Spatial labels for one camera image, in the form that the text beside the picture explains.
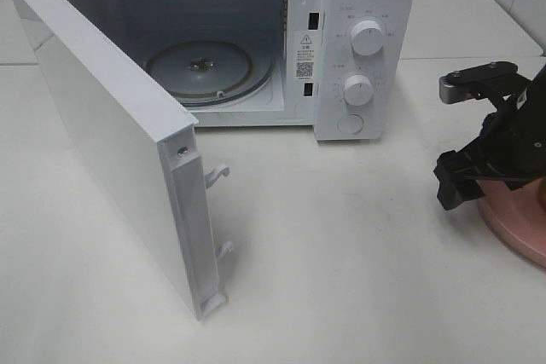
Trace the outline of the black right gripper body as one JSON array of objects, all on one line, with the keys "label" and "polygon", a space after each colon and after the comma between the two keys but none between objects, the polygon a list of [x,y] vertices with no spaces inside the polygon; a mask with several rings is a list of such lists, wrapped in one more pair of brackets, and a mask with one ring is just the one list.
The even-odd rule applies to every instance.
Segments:
[{"label": "black right gripper body", "polygon": [[496,108],[479,136],[462,150],[462,187],[500,181],[522,188],[545,175],[545,79],[488,78],[468,86],[475,99]]}]

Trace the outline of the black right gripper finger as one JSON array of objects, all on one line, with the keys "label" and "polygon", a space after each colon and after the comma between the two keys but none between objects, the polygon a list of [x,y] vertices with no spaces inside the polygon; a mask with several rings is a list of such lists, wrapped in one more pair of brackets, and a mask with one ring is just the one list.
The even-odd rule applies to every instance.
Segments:
[{"label": "black right gripper finger", "polygon": [[503,105],[506,96],[518,95],[530,83],[530,79],[518,74],[516,64],[493,61],[442,76],[439,98],[444,104],[487,99],[492,105]]},{"label": "black right gripper finger", "polygon": [[440,154],[433,174],[439,181],[437,199],[447,211],[482,197],[473,163],[465,153],[448,151]]}]

